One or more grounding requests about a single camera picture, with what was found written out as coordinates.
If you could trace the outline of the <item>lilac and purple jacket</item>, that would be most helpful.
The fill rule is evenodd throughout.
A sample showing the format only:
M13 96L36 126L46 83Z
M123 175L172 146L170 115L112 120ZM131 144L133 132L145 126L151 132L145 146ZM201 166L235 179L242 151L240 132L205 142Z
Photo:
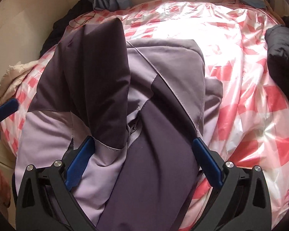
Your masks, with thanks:
M37 84L19 140L15 186L87 136L95 153L72 194L99 230L178 230L198 181L191 144L209 141L223 85L192 39L127 41L122 22L65 36Z

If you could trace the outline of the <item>beige quilted blanket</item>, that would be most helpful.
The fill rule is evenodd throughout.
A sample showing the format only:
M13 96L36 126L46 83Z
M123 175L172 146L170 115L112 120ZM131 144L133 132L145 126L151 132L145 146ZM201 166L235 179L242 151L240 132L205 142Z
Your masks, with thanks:
M9 66L0 80L0 106L11 99L26 76L38 64L38 60L22 64L18 62Z

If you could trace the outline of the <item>pink checkered plastic bed cover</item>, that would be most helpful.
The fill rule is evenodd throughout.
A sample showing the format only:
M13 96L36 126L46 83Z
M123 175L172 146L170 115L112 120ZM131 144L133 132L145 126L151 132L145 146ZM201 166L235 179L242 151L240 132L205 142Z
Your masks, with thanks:
M129 40L192 37L204 53L206 75L223 84L220 116L210 147L224 158L264 169L272 224L289 222L289 102L268 73L268 12L242 4L156 0L130 10L88 12L66 33L85 24L121 19Z

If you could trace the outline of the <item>dark navy puffer jacket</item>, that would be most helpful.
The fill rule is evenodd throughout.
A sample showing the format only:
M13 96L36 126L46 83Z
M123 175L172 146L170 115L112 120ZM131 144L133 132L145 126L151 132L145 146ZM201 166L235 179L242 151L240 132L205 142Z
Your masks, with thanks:
M270 77L289 100L289 28L279 24L265 33Z

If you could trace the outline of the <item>black clothing pile by wall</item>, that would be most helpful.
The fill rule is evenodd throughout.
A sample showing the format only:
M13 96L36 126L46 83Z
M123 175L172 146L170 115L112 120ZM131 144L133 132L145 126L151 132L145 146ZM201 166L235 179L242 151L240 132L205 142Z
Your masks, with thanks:
M60 41L71 20L76 19L80 15L91 12L92 10L93 5L88 0L79 0L71 9L69 9L63 18L53 24L52 31L42 46L39 58Z

